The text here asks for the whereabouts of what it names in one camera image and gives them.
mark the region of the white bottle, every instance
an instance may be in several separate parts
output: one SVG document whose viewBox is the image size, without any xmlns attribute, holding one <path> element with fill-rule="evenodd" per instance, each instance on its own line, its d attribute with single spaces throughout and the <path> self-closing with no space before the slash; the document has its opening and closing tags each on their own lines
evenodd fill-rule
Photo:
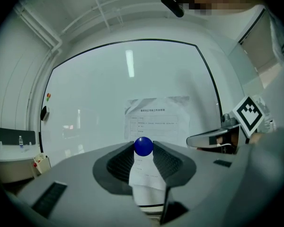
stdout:
<svg viewBox="0 0 284 227">
<path fill-rule="evenodd" d="M 22 140 L 21 135 L 19 136 L 19 146 L 20 146 L 20 150 L 21 150 L 21 152 L 24 152 L 23 140 Z"/>
</svg>

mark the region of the gray surface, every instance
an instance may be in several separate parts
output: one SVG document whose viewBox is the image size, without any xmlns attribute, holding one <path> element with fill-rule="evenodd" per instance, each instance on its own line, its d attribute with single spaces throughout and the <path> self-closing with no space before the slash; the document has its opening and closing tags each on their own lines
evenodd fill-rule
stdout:
<svg viewBox="0 0 284 227">
<path fill-rule="evenodd" d="M 134 203 L 132 196 L 110 194 L 93 178 L 94 162 L 124 145 L 114 145 L 63 160 L 24 188 L 19 194 L 19 198 L 32 206 L 52 182 L 59 181 L 66 183 L 68 187 L 49 217 L 56 224 L 64 226 L 88 226 L 92 224 L 97 224 L 97 226 L 150 225 L 147 217 Z M 240 178 L 247 160 L 246 153 L 249 149 L 249 147 L 242 148 L 235 156 L 183 148 L 167 143 L 164 143 L 164 145 L 193 159 L 197 165 L 196 174 L 185 186 L 170 190 L 174 200 L 181 202 L 189 210 L 194 209 L 194 211 L 187 213 L 193 215 L 204 210 L 202 209 L 203 202 L 206 203 L 208 197 L 215 194 L 217 186 L 224 184 L 229 186 L 228 178 L 230 175 L 238 175 L 238 178 Z M 227 168 L 214 164 L 213 162 L 217 159 L 233 163 L 230 168 Z M 220 217 L 225 212 L 229 199 L 235 193 L 239 182 L 233 183 L 232 181 L 231 184 L 233 184 L 231 190 L 225 188 L 226 192 L 221 196 L 218 195 L 224 199 L 222 201 L 223 208 L 220 208 L 220 212 L 216 213 Z"/>
<path fill-rule="evenodd" d="M 46 218 L 32 210 L 26 203 L 20 201 L 14 194 L 7 192 L 9 200 L 16 206 L 16 208 L 25 214 L 25 217 L 32 223 L 35 227 L 56 227 L 52 222 L 49 222 Z"/>
<path fill-rule="evenodd" d="M 284 129 L 265 134 L 257 145 L 252 146 L 248 160 L 240 187 L 226 213 L 225 227 L 247 224 L 270 203 L 269 213 L 274 212 L 272 208 L 284 212 L 284 192 L 277 201 L 274 199 L 281 190 L 284 191 Z M 282 224 L 283 216 L 276 215 L 276 220 Z"/>
<path fill-rule="evenodd" d="M 57 164 L 23 189 L 18 197 L 32 206 L 54 181 L 68 185 L 49 219 L 62 226 L 151 226 L 132 196 L 114 195 L 94 179 L 94 162 L 125 144 L 73 156 Z"/>
</svg>

